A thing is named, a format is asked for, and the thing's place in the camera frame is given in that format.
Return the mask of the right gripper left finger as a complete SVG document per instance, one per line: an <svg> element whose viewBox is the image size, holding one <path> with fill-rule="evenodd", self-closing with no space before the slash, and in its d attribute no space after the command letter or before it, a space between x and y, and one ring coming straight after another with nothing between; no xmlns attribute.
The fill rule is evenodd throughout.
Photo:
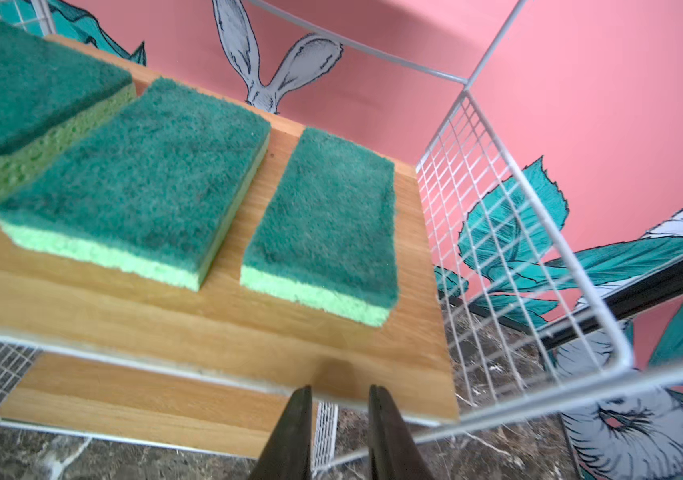
<svg viewBox="0 0 683 480"><path fill-rule="evenodd" d="M295 390L248 480L311 478L312 412L311 387Z"/></svg>

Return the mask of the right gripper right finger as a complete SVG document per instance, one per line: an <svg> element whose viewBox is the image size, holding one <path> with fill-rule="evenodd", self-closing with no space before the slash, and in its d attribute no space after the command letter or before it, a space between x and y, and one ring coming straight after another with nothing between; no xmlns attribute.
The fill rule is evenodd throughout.
<svg viewBox="0 0 683 480"><path fill-rule="evenodd" d="M433 479L393 396L383 386L369 388L367 442L371 479Z"/></svg>

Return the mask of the green sponge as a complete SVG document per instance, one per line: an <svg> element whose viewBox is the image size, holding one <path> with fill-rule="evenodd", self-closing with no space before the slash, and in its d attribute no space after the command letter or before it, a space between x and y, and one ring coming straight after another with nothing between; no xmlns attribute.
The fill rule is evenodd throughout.
<svg viewBox="0 0 683 480"><path fill-rule="evenodd" d="M135 97L129 72L0 21L0 202Z"/></svg>
<svg viewBox="0 0 683 480"><path fill-rule="evenodd" d="M383 326L399 302L393 162L305 128L244 252L240 284Z"/></svg>
<svg viewBox="0 0 683 480"><path fill-rule="evenodd" d="M17 246L196 291L265 156L270 123L161 78L0 204Z"/></svg>

